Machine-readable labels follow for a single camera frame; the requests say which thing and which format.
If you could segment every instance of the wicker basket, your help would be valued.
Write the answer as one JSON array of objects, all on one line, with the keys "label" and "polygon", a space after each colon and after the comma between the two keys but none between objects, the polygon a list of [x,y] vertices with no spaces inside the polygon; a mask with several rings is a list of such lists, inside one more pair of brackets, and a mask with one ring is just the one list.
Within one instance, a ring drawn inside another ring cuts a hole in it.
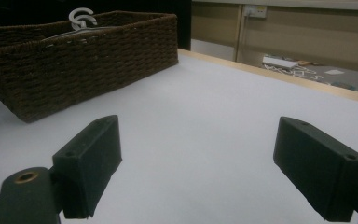
[{"label": "wicker basket", "polygon": [[176,16],[114,11],[90,33],[71,22],[0,27],[0,100],[32,122],[178,63]]}]

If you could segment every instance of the white object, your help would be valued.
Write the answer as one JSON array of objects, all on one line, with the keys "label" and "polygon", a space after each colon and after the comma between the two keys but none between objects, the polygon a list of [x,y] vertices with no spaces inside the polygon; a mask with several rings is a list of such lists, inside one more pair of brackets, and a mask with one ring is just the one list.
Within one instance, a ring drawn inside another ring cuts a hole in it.
[{"label": "white object", "polygon": [[293,67],[298,65],[298,63],[295,63],[295,62],[289,62],[289,61],[282,60],[282,59],[270,58],[267,56],[264,56],[263,63],[268,64],[268,65],[273,65],[276,67],[280,67],[280,68],[287,68],[287,69],[292,69]]},{"label": "white object", "polygon": [[245,17],[267,17],[267,6],[245,5],[243,15]]},{"label": "white object", "polygon": [[330,71],[327,71],[327,72],[325,72],[325,73],[327,73],[327,74],[329,74],[329,75],[341,75],[341,74],[344,74],[344,72],[339,71],[339,70],[337,70],[337,69],[330,70]]},{"label": "white object", "polygon": [[[78,15],[75,17],[75,14],[78,12],[87,12],[87,13],[89,13],[89,15]],[[50,40],[50,39],[63,37],[63,36],[69,36],[69,35],[79,35],[79,34],[83,34],[83,33],[95,32],[95,31],[100,31],[103,29],[109,29],[109,28],[115,27],[115,26],[95,27],[95,28],[87,27],[85,20],[90,21],[93,25],[98,25],[97,20],[91,16],[93,13],[94,12],[91,9],[86,8],[86,7],[80,7],[80,8],[74,9],[73,11],[71,11],[71,13],[69,13],[69,21],[72,22],[71,25],[72,25],[72,28],[74,29],[74,31],[60,34],[60,35],[51,36],[51,37],[48,37],[43,40]]]}]

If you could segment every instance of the white table surface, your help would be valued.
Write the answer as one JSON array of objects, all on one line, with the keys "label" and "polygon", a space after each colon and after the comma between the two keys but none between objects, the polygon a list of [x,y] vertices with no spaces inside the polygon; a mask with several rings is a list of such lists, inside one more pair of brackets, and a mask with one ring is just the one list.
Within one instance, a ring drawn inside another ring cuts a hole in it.
[{"label": "white table surface", "polygon": [[19,170],[51,167],[91,121],[116,114],[123,162],[94,217],[62,223],[325,223],[273,162],[279,118],[302,119],[358,151],[358,102],[179,60],[31,124],[0,103],[0,185]]}]

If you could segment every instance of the wall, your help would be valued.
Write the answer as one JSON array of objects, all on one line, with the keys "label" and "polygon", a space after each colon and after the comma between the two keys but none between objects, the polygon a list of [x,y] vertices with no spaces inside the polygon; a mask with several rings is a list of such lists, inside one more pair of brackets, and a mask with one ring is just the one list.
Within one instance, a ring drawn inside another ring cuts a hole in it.
[{"label": "wall", "polygon": [[238,62],[264,53],[358,71],[358,11],[268,7],[265,19],[242,19]]},{"label": "wall", "polygon": [[193,2],[192,38],[234,47],[239,34],[239,12],[240,6],[235,4]]},{"label": "wall", "polygon": [[268,7],[245,20],[238,7],[193,2],[193,37],[238,47],[237,62],[253,66],[269,53],[358,71],[358,10]]}]

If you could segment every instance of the black plastic block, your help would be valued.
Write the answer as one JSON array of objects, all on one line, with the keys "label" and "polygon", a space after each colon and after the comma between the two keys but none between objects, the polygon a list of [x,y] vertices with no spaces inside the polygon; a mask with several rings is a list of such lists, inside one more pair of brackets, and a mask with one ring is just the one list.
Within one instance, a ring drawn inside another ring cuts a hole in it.
[{"label": "black plastic block", "polygon": [[26,169],[4,181],[0,194],[0,224],[7,223],[60,223],[48,169]]},{"label": "black plastic block", "polygon": [[121,161],[117,116],[94,120],[53,156],[66,218],[93,216]]},{"label": "black plastic block", "polygon": [[273,159],[324,219],[351,220],[358,152],[307,122],[282,117]]}]

